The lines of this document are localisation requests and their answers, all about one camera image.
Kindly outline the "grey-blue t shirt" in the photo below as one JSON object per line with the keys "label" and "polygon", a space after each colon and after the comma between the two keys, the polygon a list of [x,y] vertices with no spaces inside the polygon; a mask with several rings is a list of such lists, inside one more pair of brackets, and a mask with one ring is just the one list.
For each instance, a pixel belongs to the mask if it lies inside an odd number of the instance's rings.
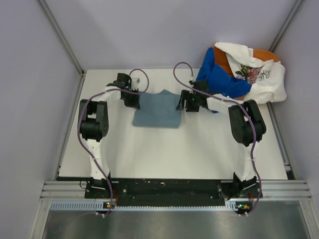
{"label": "grey-blue t shirt", "polygon": [[143,93],[140,109],[135,111],[132,125],[136,127],[179,128],[181,112],[176,110],[180,96],[168,90],[159,93]]}

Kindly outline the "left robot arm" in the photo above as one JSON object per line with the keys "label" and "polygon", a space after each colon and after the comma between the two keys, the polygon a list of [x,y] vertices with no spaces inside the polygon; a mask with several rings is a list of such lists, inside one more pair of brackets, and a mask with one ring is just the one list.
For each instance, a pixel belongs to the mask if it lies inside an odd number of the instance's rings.
{"label": "left robot arm", "polygon": [[77,123],[78,141],[89,154],[91,161],[91,187],[101,197],[109,197],[113,191],[110,169],[103,160],[102,139],[109,131],[108,105],[122,100],[126,107],[139,109],[139,78],[119,73],[114,82],[109,83],[102,92],[81,100]]}

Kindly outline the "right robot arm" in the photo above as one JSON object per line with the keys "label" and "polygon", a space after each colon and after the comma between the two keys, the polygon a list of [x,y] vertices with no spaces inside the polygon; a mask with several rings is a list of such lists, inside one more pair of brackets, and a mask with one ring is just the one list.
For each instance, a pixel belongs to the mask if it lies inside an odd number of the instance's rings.
{"label": "right robot arm", "polygon": [[219,189],[221,198],[229,200],[235,196],[244,197],[251,188],[261,184],[256,168],[255,149],[266,133],[266,125],[254,100],[237,101],[221,94],[212,95],[205,80],[190,81],[191,87],[182,90],[176,110],[198,112],[199,108],[222,113],[229,117],[231,134],[240,144],[233,180]]}

